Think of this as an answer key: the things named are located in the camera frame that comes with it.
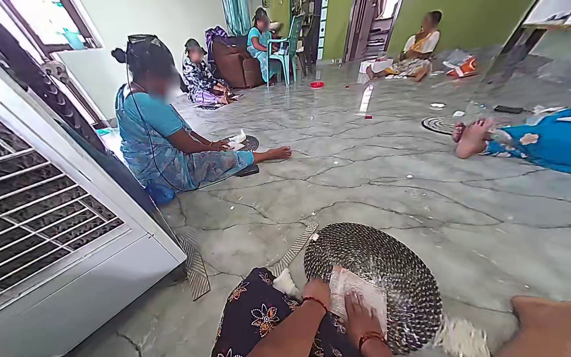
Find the metal grille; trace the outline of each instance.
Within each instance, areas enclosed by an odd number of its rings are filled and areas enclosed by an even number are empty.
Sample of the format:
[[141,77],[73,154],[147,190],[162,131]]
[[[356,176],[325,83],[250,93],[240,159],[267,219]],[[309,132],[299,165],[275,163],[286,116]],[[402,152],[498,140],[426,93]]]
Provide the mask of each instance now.
[[0,296],[122,224],[0,122]]

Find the bracelet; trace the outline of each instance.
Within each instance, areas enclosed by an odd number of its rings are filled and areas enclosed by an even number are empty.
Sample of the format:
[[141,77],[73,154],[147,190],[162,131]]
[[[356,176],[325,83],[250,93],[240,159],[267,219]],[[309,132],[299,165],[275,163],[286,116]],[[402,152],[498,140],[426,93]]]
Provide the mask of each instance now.
[[374,331],[366,332],[363,336],[361,336],[361,339],[359,340],[359,353],[362,354],[363,344],[372,338],[376,338],[377,340],[380,340],[380,342],[382,342],[384,345],[387,345],[387,341],[385,341],[385,338],[381,334]]
[[325,306],[325,304],[323,304],[321,300],[315,298],[314,296],[306,296],[303,298],[303,302],[306,302],[307,300],[316,301],[317,303],[321,304],[321,306],[325,309],[325,313],[327,313],[327,307]]

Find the mobile phone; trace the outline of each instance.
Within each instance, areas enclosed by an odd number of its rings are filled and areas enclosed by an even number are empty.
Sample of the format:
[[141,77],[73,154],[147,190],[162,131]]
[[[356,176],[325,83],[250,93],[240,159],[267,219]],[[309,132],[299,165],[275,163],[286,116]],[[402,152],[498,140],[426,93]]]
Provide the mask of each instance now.
[[245,168],[242,168],[242,170],[239,170],[239,172],[237,172],[235,176],[246,177],[258,173],[259,173],[259,166],[257,166],[257,164],[253,164],[250,166],[246,166]]
[[496,112],[510,113],[510,114],[521,114],[524,108],[506,107],[505,105],[498,105],[495,107]]

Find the brown armchair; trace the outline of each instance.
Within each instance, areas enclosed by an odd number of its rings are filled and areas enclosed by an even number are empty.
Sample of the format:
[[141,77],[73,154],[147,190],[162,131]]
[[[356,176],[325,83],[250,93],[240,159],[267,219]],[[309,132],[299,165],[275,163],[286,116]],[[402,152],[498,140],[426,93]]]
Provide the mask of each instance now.
[[264,84],[259,60],[246,51],[245,36],[230,37],[235,47],[226,47],[213,41],[212,53],[215,57],[215,77],[224,78],[234,88],[253,88]]

